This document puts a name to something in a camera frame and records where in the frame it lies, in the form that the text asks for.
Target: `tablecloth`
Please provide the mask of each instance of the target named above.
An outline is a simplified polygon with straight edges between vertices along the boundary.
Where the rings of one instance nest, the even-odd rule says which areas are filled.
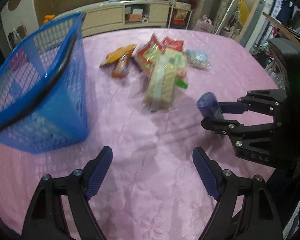
[[[146,77],[131,63],[124,79],[111,78],[112,68],[99,68],[105,56],[120,46],[149,41],[155,33],[184,40],[185,49],[207,52],[212,68],[189,69],[189,87],[176,89],[169,110],[150,113],[144,107]],[[236,158],[228,137],[204,130],[196,101],[206,92],[218,101],[235,101],[248,90],[275,89],[258,62],[235,41],[212,34],[176,29],[130,29],[83,39],[87,62],[86,101],[90,134],[80,144],[31,155],[0,144],[0,216],[21,233],[23,220],[40,178],[67,176],[94,159],[103,146],[114,158],[105,180],[89,204],[107,239],[196,240],[215,206],[192,163],[201,146],[221,168],[237,176],[261,174],[273,168]],[[245,125],[271,122],[269,116],[246,112],[226,114]],[[70,232],[79,238],[70,207],[63,197]],[[240,210],[239,198],[235,212]]]

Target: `black basket handle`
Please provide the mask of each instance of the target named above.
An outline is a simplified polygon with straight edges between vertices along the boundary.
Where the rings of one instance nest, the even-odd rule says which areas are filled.
[[[54,73],[54,75],[51,77],[49,82],[42,88],[42,90],[34,97],[34,99],[27,104],[20,112],[18,112],[13,118],[8,120],[7,122],[4,122],[0,125],[0,132],[10,125],[13,125],[14,123],[20,121],[21,119],[27,117],[33,110],[36,109],[37,106],[46,98],[46,96],[51,92],[51,90],[54,88],[54,86],[57,84],[63,73],[66,71],[66,68],[69,65],[71,53],[75,44],[75,41],[77,39],[77,34],[74,33],[72,37],[70,38],[70,42],[67,48],[67,51],[65,53],[65,56],[63,58],[63,61],[59,65],[58,69]]]

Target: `basket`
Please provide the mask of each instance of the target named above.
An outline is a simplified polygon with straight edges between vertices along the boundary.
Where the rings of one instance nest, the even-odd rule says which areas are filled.
[[[46,23],[0,68],[0,143],[37,154],[86,139],[84,14]]]

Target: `yellow snack bag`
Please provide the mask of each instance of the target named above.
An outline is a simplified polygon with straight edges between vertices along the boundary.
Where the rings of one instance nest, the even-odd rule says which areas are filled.
[[[117,50],[115,50],[115,51],[109,53],[109,54],[106,56],[105,61],[104,61],[103,63],[101,63],[100,66],[103,66],[103,65],[106,65],[106,64],[110,64],[110,63],[116,62],[116,61],[119,60],[124,54],[126,54],[128,51],[134,50],[136,46],[137,46],[136,44],[130,44],[130,45],[128,45],[128,46],[118,48]]]

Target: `yellow cloth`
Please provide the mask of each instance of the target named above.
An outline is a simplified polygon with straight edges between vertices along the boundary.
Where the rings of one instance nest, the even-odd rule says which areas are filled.
[[[246,20],[248,19],[250,11],[248,10],[248,7],[246,6],[246,4],[243,0],[239,1],[239,11],[240,11],[239,23],[242,26],[244,26]]]

